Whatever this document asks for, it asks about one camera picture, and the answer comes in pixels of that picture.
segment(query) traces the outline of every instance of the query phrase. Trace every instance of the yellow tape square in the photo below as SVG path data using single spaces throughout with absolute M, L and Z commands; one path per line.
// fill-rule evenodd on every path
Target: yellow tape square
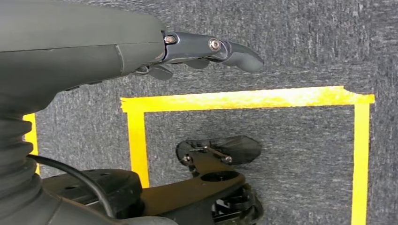
M 145 113 L 218 109 L 253 109 L 354 105 L 354 173 L 352 188 L 352 225 L 365 225 L 367 216 L 367 177 L 369 157 L 370 104 L 374 95 L 349 92 L 343 86 L 277 90 L 253 90 L 205 94 L 121 98 L 127 113 L 131 169 L 148 188 Z

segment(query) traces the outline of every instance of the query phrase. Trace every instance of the bolt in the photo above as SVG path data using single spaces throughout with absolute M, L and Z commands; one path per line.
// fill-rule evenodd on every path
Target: bolt
M 224 157 L 224 162 L 225 163 L 232 163 L 232 157 L 231 156 Z
M 189 162 L 191 160 L 191 157 L 189 155 L 184 156 L 183 160 L 185 162 Z
M 215 38 L 211 38 L 210 40 L 209 40 L 209 47 L 210 47 L 210 49 L 212 50 L 212 51 L 218 51 L 218 50 L 220 50 L 220 48 L 221 48 L 221 43 L 220 43 L 220 41 L 218 40 L 218 39 L 215 39 Z
M 177 40 L 176 40 L 176 38 L 174 36 L 167 35 L 167 36 L 164 37 L 164 42 L 166 44 L 173 44 L 173 43 L 177 42 Z

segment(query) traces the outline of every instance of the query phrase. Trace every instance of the mechanical linkage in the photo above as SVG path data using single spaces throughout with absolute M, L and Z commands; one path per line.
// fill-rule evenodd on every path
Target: mechanical linkage
M 168 80 L 173 73 L 162 64 L 185 64 L 194 69 L 204 69 L 210 62 L 254 73 L 264 66 L 261 57 L 250 48 L 230 41 L 219 40 L 213 36 L 163 32 L 165 51 L 150 65 L 140 67 L 135 75 L 151 75 L 160 80 Z

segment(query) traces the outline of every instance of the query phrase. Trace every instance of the gray carpet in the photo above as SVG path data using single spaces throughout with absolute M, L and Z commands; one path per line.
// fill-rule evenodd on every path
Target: gray carpet
M 60 93 L 38 113 L 39 152 L 79 169 L 130 169 L 120 97 L 344 85 L 372 105 L 369 225 L 398 220 L 398 2 L 392 0 L 85 0 L 149 13 L 170 30 L 215 35 L 259 52 L 247 74 L 212 65 L 170 68 L 173 79 L 124 77 Z M 240 166 L 266 208 L 267 225 L 351 223 L 353 107 L 161 112 L 146 115 L 153 186 L 189 177 L 177 143 L 247 135 L 263 152 Z M 43 176 L 58 171 L 42 167 Z

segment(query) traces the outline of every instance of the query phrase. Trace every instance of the black plastic mount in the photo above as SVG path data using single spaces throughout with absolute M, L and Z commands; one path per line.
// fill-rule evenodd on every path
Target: black plastic mount
M 243 150 L 246 156 L 243 161 L 251 162 L 259 155 L 258 143 L 238 136 L 211 140 L 219 143 L 218 146 L 210 144 L 208 148 L 186 151 L 187 143 L 202 145 L 204 142 L 210 144 L 209 140 L 186 141 L 177 147 L 178 157 L 193 175 L 189 180 L 143 189 L 138 175 L 131 171 L 106 169 L 84 173 L 107 192 L 118 219 L 161 216 L 179 225 L 255 224 L 264 209 L 244 175 L 235 171 L 223 157 L 234 152 L 235 161 L 242 161 L 237 158 L 237 152 Z M 221 146 L 223 153 L 215 150 Z M 96 196 L 67 174 L 44 179 L 43 185 L 51 192 L 104 213 Z

